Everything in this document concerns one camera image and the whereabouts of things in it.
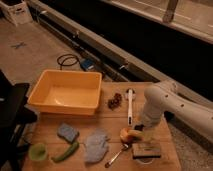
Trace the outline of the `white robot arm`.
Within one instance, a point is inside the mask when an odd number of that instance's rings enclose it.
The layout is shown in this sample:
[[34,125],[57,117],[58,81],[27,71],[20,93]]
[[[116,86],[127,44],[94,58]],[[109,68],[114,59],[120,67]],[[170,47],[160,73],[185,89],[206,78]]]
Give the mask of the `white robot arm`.
[[213,109],[188,101],[177,94],[174,81],[154,83],[144,91],[146,102],[140,113],[145,127],[156,126],[165,111],[176,114],[194,129],[213,136]]

